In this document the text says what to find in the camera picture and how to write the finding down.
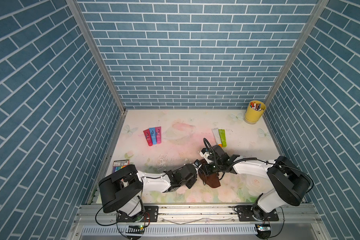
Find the brown cloth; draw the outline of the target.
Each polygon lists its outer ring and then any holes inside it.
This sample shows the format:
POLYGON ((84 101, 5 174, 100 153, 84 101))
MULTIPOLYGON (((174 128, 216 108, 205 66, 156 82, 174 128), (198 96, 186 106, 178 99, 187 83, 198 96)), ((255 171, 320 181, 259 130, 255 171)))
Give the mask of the brown cloth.
POLYGON ((208 163, 206 160, 200 160, 201 165, 198 173, 205 185, 215 189, 221 186, 219 178, 219 169, 214 162, 208 163))

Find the green toothpaste tube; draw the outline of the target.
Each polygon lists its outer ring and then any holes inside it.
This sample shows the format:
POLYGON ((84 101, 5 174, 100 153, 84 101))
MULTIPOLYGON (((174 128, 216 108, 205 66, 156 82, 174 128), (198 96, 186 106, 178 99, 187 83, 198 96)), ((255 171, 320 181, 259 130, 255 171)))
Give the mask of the green toothpaste tube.
POLYGON ((227 147, 227 140, 226 140, 226 132, 224 129, 219 129, 219 135, 221 138, 221 142, 222 142, 222 147, 225 148, 227 147))

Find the white orange-cap toothpaste tube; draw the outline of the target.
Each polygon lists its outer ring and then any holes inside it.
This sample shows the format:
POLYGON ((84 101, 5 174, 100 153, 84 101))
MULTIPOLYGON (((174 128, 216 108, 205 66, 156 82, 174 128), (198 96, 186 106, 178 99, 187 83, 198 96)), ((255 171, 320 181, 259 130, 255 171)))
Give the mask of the white orange-cap toothpaste tube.
POLYGON ((213 128, 212 132, 213 132, 213 135, 214 135, 214 138, 215 138, 215 141, 216 141, 217 145, 222 147, 223 144, 222 144, 222 140, 221 140, 221 137, 220 137, 219 129, 218 128, 213 128))

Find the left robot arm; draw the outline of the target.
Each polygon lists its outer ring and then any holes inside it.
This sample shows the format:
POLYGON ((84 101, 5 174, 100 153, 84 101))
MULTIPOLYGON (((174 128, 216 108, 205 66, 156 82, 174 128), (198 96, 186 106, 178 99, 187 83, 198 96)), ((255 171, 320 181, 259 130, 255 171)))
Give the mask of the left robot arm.
POLYGON ((143 211, 143 192, 170 193, 182 186, 190 189, 197 176, 198 168, 194 164, 161 174, 145 173, 135 165, 127 165, 99 181, 103 212, 121 211, 135 217, 143 211))

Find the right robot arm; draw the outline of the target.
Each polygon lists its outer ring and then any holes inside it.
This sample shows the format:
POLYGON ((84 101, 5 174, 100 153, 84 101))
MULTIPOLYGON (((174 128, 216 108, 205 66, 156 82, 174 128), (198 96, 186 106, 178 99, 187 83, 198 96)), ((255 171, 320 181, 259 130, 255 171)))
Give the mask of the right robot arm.
POLYGON ((272 188, 261 192, 252 205, 253 214, 268 214, 284 205, 299 206, 313 184, 307 174, 283 156, 267 161, 229 156, 219 145, 203 148, 200 156, 203 160, 199 176, 211 188, 220 186, 219 176, 224 174, 249 175, 271 182, 272 188))

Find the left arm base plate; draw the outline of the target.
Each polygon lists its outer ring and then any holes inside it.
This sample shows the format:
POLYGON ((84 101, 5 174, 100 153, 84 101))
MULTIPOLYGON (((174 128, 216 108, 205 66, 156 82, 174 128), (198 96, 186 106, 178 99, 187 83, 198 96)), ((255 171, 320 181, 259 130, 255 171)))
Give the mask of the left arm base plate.
POLYGON ((145 206, 143 210, 138 212, 135 216, 127 216, 126 213, 119 211, 117 216, 118 223, 135 223, 144 222, 145 217, 147 222, 157 222, 158 220, 159 207, 158 206, 145 206))

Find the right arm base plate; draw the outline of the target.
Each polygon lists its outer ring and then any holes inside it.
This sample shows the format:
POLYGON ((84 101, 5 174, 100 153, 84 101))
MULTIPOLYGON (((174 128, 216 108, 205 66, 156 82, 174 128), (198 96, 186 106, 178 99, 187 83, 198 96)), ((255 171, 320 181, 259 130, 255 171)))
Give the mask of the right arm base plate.
POLYGON ((266 213, 259 207, 253 207, 250 205, 238 205, 234 207, 234 211, 237 213, 240 222, 279 221, 279 216, 276 210, 273 210, 270 213, 266 213))

